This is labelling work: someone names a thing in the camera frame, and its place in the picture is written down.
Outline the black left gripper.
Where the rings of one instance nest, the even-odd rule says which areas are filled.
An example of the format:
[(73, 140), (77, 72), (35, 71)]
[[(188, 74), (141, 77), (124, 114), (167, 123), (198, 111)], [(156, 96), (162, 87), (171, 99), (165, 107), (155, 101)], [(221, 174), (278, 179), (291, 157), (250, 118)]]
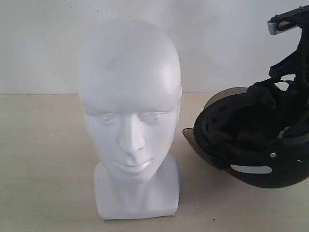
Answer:
[(309, 5), (299, 5), (297, 8), (289, 10), (281, 14), (275, 14), (270, 18), (272, 22), (287, 21), (295, 23), (298, 28), (302, 28), (302, 24), (309, 18)]

